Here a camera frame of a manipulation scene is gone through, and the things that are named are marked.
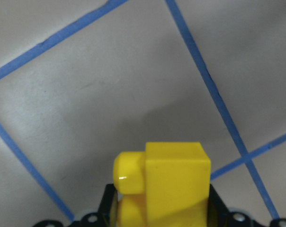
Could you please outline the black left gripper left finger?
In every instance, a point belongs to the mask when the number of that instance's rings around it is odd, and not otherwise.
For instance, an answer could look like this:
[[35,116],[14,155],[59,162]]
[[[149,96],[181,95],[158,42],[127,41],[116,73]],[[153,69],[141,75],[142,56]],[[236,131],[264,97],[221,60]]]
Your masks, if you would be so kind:
[[115,227],[117,220],[118,193],[113,184],[107,184],[96,212],[75,220],[69,227]]

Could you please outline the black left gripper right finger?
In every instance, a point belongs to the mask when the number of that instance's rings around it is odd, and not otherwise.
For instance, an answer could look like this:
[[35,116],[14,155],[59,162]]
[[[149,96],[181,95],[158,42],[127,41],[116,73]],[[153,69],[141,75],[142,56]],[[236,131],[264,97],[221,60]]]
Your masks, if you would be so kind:
[[206,225],[208,227],[264,227],[243,212],[230,211],[212,185],[209,189]]

